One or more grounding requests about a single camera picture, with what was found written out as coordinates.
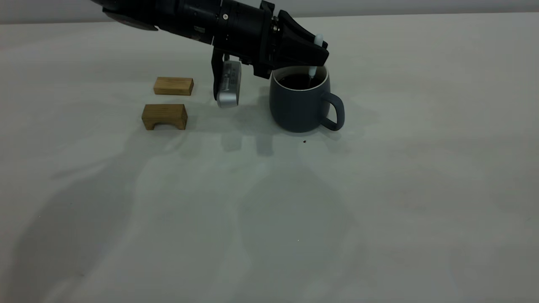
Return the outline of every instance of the mug handle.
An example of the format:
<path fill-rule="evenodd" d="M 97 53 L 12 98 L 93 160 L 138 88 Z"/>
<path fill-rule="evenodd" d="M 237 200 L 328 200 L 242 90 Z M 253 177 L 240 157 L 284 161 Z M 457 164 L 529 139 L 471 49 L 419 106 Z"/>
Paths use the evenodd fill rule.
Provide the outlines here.
<path fill-rule="evenodd" d="M 333 95 L 332 93 L 324 92 L 322 94 L 322 100 L 331 103 L 337 112 L 337 123 L 329 120 L 328 118 L 324 118 L 322 125 L 333 131 L 341 129 L 344 126 L 344 104 L 342 103 L 341 98 Z"/>

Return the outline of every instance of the wooden bridge block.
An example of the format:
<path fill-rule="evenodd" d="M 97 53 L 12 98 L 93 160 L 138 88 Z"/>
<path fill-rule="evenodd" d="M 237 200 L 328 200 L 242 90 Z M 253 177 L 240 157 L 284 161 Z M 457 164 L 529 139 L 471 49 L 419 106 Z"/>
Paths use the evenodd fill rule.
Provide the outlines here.
<path fill-rule="evenodd" d="M 190 96 L 195 83 L 192 78 L 159 77 L 154 85 L 156 95 Z"/>
<path fill-rule="evenodd" d="M 183 104 L 147 104 L 142 121 L 147 130 L 153 130 L 156 124 L 172 124 L 178 129 L 185 129 L 187 111 Z"/>

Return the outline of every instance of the white wall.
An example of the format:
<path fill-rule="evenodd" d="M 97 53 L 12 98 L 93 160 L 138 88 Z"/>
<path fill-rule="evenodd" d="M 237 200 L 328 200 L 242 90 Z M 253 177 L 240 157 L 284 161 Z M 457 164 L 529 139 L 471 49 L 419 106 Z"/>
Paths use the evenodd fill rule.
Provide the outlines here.
<path fill-rule="evenodd" d="M 260 0 L 240 0 L 258 6 Z M 295 16 L 539 11 L 539 0 L 274 0 Z M 0 0 L 0 23 L 106 20 L 90 0 Z"/>

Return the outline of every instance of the gray mug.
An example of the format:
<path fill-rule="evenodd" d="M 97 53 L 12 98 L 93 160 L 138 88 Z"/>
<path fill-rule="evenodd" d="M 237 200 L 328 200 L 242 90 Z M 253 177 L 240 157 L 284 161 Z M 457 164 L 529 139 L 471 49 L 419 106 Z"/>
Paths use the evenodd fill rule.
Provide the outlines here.
<path fill-rule="evenodd" d="M 285 130 L 304 133 L 323 125 L 330 130 L 339 130 L 344 125 L 342 100 L 331 94 L 329 73 L 319 67 L 315 78 L 322 83 L 309 89 L 290 89 L 279 81 L 290 75 L 309 73 L 308 66 L 291 66 L 273 71 L 269 89 L 269 107 L 275 122 Z M 329 105 L 337 112 L 337 123 L 327 118 Z"/>

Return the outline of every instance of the white stick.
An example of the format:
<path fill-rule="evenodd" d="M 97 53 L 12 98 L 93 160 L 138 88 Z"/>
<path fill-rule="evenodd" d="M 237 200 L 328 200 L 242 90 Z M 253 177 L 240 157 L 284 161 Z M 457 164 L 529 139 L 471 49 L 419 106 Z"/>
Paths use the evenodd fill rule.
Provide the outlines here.
<path fill-rule="evenodd" d="M 322 46 L 322 44 L 324 44 L 324 35 L 322 35 L 321 33 L 316 35 L 316 37 L 314 38 L 314 44 L 316 44 L 318 46 Z M 316 69 L 317 69 L 316 66 L 311 66 L 309 68 L 309 77 L 311 79 L 313 79 L 314 75 L 316 75 Z"/>

